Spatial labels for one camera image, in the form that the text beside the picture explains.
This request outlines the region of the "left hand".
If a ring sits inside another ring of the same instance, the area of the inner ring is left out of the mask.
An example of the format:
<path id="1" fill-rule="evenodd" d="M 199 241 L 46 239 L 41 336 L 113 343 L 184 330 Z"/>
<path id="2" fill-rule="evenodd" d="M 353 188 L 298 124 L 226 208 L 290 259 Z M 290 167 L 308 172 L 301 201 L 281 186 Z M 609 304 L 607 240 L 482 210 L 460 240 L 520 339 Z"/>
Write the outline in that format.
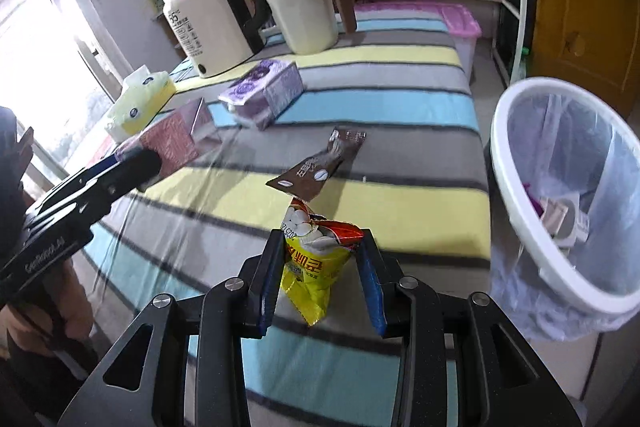
<path id="1" fill-rule="evenodd" d="M 73 262 L 67 259 L 53 277 L 50 295 L 64 319 L 65 335 L 70 339 L 89 339 L 93 326 L 93 314 L 84 286 L 78 280 Z M 44 342 L 44 336 L 34 329 L 15 308 L 6 306 L 1 311 L 1 323 L 20 349 L 52 357 Z"/>

